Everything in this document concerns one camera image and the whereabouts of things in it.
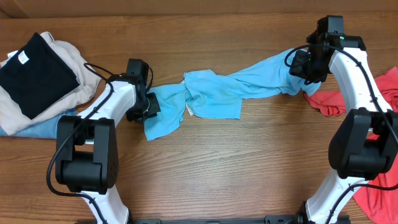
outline red cloth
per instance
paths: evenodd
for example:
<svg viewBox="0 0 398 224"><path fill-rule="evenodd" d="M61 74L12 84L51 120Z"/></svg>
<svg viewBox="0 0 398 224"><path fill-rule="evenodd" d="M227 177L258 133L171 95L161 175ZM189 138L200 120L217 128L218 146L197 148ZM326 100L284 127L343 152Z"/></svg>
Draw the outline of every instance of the red cloth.
<svg viewBox="0 0 398 224"><path fill-rule="evenodd" d="M398 68L394 67L385 75L375 79L384 99L398 112ZM305 94L313 108L320 110L325 116L338 116L346 111L343 96L339 91L319 91L311 97ZM398 183L398 157L394 161L390 171L379 174L369 184L390 187ZM369 188L361 188L354 194L356 203L365 214L375 223L398 223L398 190L382 191Z"/></svg>

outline blue cloth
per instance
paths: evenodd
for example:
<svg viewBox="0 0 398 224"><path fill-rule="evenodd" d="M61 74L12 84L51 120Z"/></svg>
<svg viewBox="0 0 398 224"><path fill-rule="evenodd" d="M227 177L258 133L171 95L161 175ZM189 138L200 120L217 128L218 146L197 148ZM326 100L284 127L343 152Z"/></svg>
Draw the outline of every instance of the blue cloth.
<svg viewBox="0 0 398 224"><path fill-rule="evenodd" d="M265 59L231 75L216 75L211 70L188 72L181 84L150 90L160 105L160 113L145 121L147 140L175 131L182 121L185 104L195 116L210 119L239 119L243 99L266 98L279 93L296 95L300 90L314 94L320 83L304 84L304 79L289 74L284 59L290 50ZM292 54L288 63L292 63Z"/></svg>
<svg viewBox="0 0 398 224"><path fill-rule="evenodd" d="M20 130L19 132L10 135L15 137L27 137L27 138L44 138L44 139L56 139L57 138L57 126L58 120L63 115L75 116L76 109L70 109L63 113L56 115L55 117L48 119L46 121L30 125L29 127ZM7 135L2 128L0 128L0 136Z"/></svg>

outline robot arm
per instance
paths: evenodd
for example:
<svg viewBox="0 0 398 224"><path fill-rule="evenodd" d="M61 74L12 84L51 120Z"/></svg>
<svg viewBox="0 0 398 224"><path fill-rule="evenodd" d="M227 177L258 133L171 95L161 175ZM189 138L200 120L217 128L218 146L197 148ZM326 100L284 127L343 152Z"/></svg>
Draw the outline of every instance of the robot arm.
<svg viewBox="0 0 398 224"><path fill-rule="evenodd" d="M331 169L315 195L304 203L305 206L296 216L299 218L295 220L295 223L324 224L328 221L334 204L350 185L367 184L379 173L387 172L397 153L397 146L389 130L382 124L381 113L372 101L365 75L369 78L382 113L387 114L392 121L395 132L398 120L371 75L362 38L343 33L341 16L320 19L316 31L307 37L307 42L325 47L310 45L308 53L298 51L290 74L306 79L306 83L324 82L327 73L334 74L347 111L346 119L330 142ZM337 47L352 55L367 74L347 55L327 46ZM380 135L377 140L366 139L371 131ZM339 223L339 213L358 189L359 187L350 191L339 202L329 223Z"/></svg>
<svg viewBox="0 0 398 224"><path fill-rule="evenodd" d="M71 192L93 198L98 210L87 198L83 197L83 200L98 224L103 223L98 211L108 224L132 222L131 213L122 203L115 186L119 169L116 126L124 114L127 120L142 124L145 119L156 116L160 111L155 94L147 93L148 70L148 64L142 60L129 59L126 73L110 78L113 87L110 98L90 117L85 128L68 140L56 159L57 182L65 184ZM82 119L108 97L110 91L110 84L106 84L104 92L89 108L78 116L64 116L60 119L57 149ZM82 144L93 144L93 152L76 151L75 145Z"/></svg>
<svg viewBox="0 0 398 224"><path fill-rule="evenodd" d="M381 96L380 91L374 82L373 76L371 75L368 67L368 62L366 60L366 52L362 51L361 49L347 47L344 48L344 51L350 53L357 60L359 60L366 69L382 110L384 112L391 110L391 106ZM331 56L329 69L337 79L347 111L351 111L352 109L357 110L359 108L366 108L368 111L377 112L377 109L375 108L370 97L365 78L361 70L350 58L341 52L335 51ZM347 177L342 179L339 177L336 170L330 169L326 179L323 181L318 191L313 197L308 199L305 204L308 220L315 223L325 223L330 214L332 206L336 203L338 197L350 185L367 183L368 180L366 180L364 177ZM348 193L339 203L330 223L337 222L339 213L357 190L359 190L359 187Z"/></svg>

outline black cable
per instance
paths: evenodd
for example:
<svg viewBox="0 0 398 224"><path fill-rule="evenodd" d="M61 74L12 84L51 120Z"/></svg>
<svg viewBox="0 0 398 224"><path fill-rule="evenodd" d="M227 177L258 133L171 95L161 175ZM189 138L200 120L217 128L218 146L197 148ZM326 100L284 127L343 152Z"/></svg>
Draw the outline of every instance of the black cable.
<svg viewBox="0 0 398 224"><path fill-rule="evenodd" d="M148 93L148 91L149 91L150 88L152 87L152 82L154 81L154 71L153 71L153 69L152 69L150 66L148 66L148 67L149 67L149 70L150 70L152 76L151 76L151 78L150 78L150 82L149 82L149 84L148 84L148 87L145 89L146 93Z"/></svg>
<svg viewBox="0 0 398 224"><path fill-rule="evenodd" d="M397 146L398 146L398 138L397 138L397 135L395 134L395 132L394 132L394 130L393 130L392 126L391 126L391 123L390 123L390 121L388 120L387 116L384 114L384 112L383 112L383 110L381 109L379 103L377 102L377 97L376 97L375 94L374 94L371 81L370 81L370 79L369 79L369 77L368 77L368 74L367 74L366 71L365 71L365 68L362 66L362 63L359 62L354 56L352 56L352 55L349 54L348 52L346 52L346 51L344 51L344 50L341 50L341 49L339 49L339 48L337 48L337 47L329 46L329 45L322 45L322 44L307 44L307 45L303 45L303 46L300 46L300 47L296 47L295 49L293 49L292 51L290 51L290 52L286 55L286 58L285 58L285 65L288 66L288 67L290 67L290 68L293 67L293 65L289 65L289 64L287 63L288 57L289 57L292 53L296 52L297 50L304 49L304 48L306 48L306 47L319 47L319 48L328 48L328 49L337 50L337 51L339 51L339 52L345 54L345 55L346 55L347 57L349 57L353 62L355 62L355 64L361 69L361 71L362 71L362 73L363 73L363 75L364 75L364 77L365 77L366 84L368 85L368 89L369 89L369 92L370 92L370 94L371 94L371 98L372 98L372 101L373 101L374 106L376 107L376 109L378 110L378 112L379 112L380 114L382 114L383 120L384 120L385 124L387 125L387 128L389 129L390 133L392 134L392 137L394 138L394 140L395 140L395 142L396 142L396 144L397 144ZM325 223L325 224L329 224L329 222L330 222L330 220L331 220L331 218L332 218L332 216L333 216L333 214L334 214L334 212L335 212L335 210L336 210L338 204L339 204L339 203L342 201L342 199L348 194L348 192L353 191L354 188L356 188L356 187L369 187L369 188L378 189L378 190L396 190L396 189L398 189L398 183L395 184L395 185L392 186L392 187L381 187L381 186L372 185L372 184L353 184L353 185L350 185L350 186L340 195L340 197L337 199L336 203L333 205L332 209L330 210L329 217L328 217L328 219L326 220L326 223Z"/></svg>
<svg viewBox="0 0 398 224"><path fill-rule="evenodd" d="M66 192L60 192L58 190L55 190L55 188L53 187L53 185L51 184L51 170L52 167L55 163L55 160L57 159L58 155L62 152L63 147L66 145L66 143L68 142L68 140L76 133L80 130L80 128L84 127L84 125L86 125L88 119L90 117L92 117L95 113L97 113L97 111L107 102L107 100L111 97L112 93L113 93L113 85L112 83L109 81L109 79L105 78L104 76L102 76L101 74L99 74L98 72L94 71L91 67L95 67L98 68L108 74L110 74L111 76L115 75L113 73L111 73L110 71L97 66L97 65L93 65L91 63L84 63L85 68L87 68L87 70L91 71L92 73L94 73L95 75L99 76L101 79L103 79L105 81L106 84L108 84L110 86L110 91L109 94L105 97L105 99L103 101L101 101L98 106L93 108L93 111L90 112L85 118L83 118L83 120L73 129L73 131L67 136L67 138L64 140L64 142L61 144L61 146L57 149L57 151L55 152L54 156L52 157L49 167L47 168L47 176L46 176L46 180L47 180L47 186L49 187L49 189L51 190L51 192L53 192L56 195L59 196L64 196L64 197L83 197L89 200L89 203L92 203L95 207L95 210L97 211L97 214L99 216L99 218L101 219L101 221L104 224L108 224L108 222L105 220L103 214L101 213L101 210L98 206L98 204L95 202L95 199L90 197L87 194L83 194L83 193L66 193Z"/></svg>

